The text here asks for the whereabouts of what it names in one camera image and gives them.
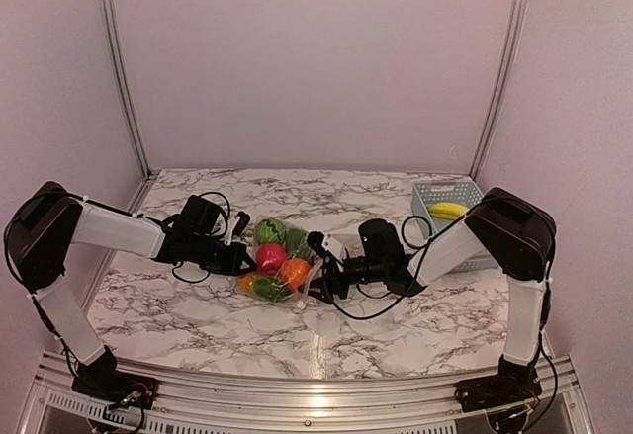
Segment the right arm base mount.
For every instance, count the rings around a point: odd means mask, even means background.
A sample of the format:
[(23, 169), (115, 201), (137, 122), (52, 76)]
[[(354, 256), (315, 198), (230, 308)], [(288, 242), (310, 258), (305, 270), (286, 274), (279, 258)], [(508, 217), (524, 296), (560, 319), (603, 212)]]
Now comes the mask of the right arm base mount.
[(454, 397), (464, 412), (473, 412), (536, 398), (542, 392), (534, 378), (522, 385), (514, 378), (492, 375), (458, 382)]

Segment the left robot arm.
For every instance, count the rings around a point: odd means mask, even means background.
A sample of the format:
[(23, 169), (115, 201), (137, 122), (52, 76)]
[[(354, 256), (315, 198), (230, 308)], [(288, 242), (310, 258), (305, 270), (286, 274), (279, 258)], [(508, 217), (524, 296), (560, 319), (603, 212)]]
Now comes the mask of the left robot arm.
[(42, 322), (77, 361), (75, 378), (104, 399), (118, 398), (125, 378), (65, 284), (65, 262), (74, 245), (136, 255), (175, 269), (191, 263), (206, 275), (239, 277), (256, 263), (238, 241), (250, 221), (204, 195), (189, 197), (163, 220), (115, 209), (47, 182), (16, 211), (3, 234), (9, 271), (27, 290)]

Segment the pink fake dragon fruit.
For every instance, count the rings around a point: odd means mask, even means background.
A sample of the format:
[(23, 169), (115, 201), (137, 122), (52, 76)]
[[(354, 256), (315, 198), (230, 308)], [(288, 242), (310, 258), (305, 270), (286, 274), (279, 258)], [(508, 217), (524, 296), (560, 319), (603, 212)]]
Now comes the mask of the pink fake dragon fruit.
[(285, 247), (278, 243), (262, 244), (257, 252), (255, 261), (260, 274), (274, 277), (287, 260)]

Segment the light blue perforated basket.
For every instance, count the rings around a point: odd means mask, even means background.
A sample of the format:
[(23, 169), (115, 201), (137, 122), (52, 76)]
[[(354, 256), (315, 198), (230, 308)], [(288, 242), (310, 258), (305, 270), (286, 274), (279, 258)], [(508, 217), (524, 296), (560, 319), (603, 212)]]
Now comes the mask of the light blue perforated basket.
[(424, 238), (436, 236), (483, 197), (469, 177), (416, 182), (412, 187), (411, 210)]

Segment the right aluminium frame post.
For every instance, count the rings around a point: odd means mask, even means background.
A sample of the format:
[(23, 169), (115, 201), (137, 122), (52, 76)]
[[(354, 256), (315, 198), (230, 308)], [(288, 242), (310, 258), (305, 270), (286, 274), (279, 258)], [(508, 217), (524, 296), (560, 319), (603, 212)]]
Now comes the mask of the right aluminium frame post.
[(505, 92), (510, 81), (513, 64), (515, 63), (519, 50), (527, 5), (528, 0), (511, 0), (510, 3), (509, 17), (505, 38), (501, 48), (497, 76), (484, 119), (483, 128), (470, 165), (469, 177), (474, 181), (477, 181), (481, 177), (486, 158), (493, 143), (494, 133), (500, 119)]

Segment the yellow fake banana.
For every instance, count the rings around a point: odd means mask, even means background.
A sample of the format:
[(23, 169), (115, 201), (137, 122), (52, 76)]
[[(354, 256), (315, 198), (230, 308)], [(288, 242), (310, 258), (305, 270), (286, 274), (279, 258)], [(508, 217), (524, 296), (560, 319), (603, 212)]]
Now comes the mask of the yellow fake banana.
[(427, 208), (428, 213), (435, 218), (457, 220), (463, 217), (469, 208), (457, 203), (438, 202)]

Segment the orange fake orange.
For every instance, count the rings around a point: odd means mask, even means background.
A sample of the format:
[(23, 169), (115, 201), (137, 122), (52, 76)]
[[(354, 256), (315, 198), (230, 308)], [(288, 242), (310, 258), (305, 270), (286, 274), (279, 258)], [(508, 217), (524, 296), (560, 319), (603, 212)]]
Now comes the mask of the orange fake orange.
[(311, 267), (311, 264), (303, 259), (287, 259), (280, 268), (279, 277), (292, 292), (295, 292)]

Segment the dark green fake vegetable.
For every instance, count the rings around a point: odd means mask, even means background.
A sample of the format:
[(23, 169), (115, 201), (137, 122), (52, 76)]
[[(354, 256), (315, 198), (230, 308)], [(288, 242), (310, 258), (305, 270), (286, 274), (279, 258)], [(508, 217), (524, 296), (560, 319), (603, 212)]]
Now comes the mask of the dark green fake vegetable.
[(313, 261), (313, 252), (307, 244), (308, 233), (298, 227), (290, 227), (286, 233), (286, 253), (290, 259)]

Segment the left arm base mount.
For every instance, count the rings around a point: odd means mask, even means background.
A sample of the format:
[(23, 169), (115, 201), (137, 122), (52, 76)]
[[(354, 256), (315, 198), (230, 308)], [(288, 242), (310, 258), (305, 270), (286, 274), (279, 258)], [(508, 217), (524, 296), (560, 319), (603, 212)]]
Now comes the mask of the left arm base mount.
[(74, 378), (72, 383), (75, 392), (108, 401), (115, 408), (133, 406), (145, 410), (152, 408), (157, 388), (158, 381), (155, 378), (119, 371), (99, 386), (78, 378)]

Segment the clear zip top bag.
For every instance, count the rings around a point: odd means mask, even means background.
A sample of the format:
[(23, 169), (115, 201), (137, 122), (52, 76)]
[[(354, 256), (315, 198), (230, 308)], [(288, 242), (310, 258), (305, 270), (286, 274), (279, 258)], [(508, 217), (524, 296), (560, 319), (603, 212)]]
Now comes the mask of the clear zip top bag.
[(308, 234), (280, 218), (259, 217), (253, 229), (255, 269), (236, 279), (236, 289), (264, 303), (305, 310), (309, 284), (320, 269)]

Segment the aluminium frame post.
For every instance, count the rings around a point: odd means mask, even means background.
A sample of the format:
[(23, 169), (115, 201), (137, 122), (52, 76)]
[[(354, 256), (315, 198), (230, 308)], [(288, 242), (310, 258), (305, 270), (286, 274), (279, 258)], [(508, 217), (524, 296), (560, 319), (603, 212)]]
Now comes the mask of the aluminium frame post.
[(515, 63), (519, 50), (527, 5), (528, 0), (511, 0), (510, 3), (509, 17), (505, 38), (501, 48), (497, 76), (484, 119), (483, 128), (470, 165), (469, 177), (474, 181), (477, 181), (481, 177), (486, 158), (493, 143), (494, 133), (500, 119), (505, 92), (510, 81), (513, 64)]
[(104, 21), (105, 36), (108, 43), (114, 79), (121, 102), (125, 124), (128, 130), (136, 165), (143, 179), (152, 176), (145, 146), (142, 142), (140, 127), (136, 117), (132, 91), (125, 68), (125, 60), (118, 30), (115, 0), (100, 0)]

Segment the front aluminium rail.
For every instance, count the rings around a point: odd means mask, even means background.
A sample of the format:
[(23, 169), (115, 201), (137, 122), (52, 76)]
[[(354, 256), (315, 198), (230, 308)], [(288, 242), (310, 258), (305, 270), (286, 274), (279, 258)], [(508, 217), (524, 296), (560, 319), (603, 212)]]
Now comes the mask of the front aluminium rail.
[(466, 413), (454, 397), (483, 368), (374, 380), (275, 379), (212, 374), (121, 360), (156, 379), (154, 404), (107, 412), (106, 402), (72, 390), (65, 359), (43, 354), (21, 415), (20, 433), (87, 433), (95, 423), (146, 433), (490, 433), (507, 409)]

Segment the left aluminium frame post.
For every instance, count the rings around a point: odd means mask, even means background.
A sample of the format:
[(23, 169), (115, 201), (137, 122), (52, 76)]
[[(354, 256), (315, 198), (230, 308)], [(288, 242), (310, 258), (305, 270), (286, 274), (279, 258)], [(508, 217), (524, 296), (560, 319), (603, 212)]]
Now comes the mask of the left aluminium frame post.
[(104, 21), (105, 36), (108, 43), (114, 79), (121, 102), (125, 124), (128, 130), (136, 165), (143, 179), (152, 176), (145, 146), (142, 142), (140, 127), (136, 117), (132, 91), (125, 68), (125, 60), (118, 30), (115, 0), (100, 0)]

